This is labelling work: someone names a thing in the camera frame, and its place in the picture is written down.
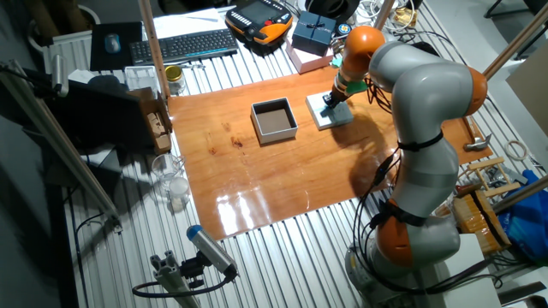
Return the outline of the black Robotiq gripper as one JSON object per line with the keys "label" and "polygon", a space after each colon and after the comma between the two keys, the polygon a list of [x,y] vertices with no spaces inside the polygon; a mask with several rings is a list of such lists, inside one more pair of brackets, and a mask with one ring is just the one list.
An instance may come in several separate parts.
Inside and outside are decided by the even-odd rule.
{"label": "black Robotiq gripper", "polygon": [[345,100],[345,95],[340,92],[331,92],[329,96],[322,97],[325,106],[329,107],[331,105],[331,110],[334,110],[338,107],[338,104]]}

